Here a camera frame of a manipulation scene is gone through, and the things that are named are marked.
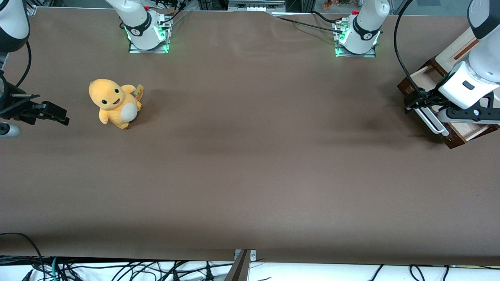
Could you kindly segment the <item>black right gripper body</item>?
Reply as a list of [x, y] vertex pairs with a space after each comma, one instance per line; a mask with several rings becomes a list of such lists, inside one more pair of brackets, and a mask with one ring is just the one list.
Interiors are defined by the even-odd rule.
[[30, 125], [36, 123], [39, 113], [34, 109], [37, 103], [32, 102], [39, 94], [27, 94], [25, 91], [14, 86], [6, 80], [3, 73], [0, 74], [0, 116], [2, 119], [14, 119]]

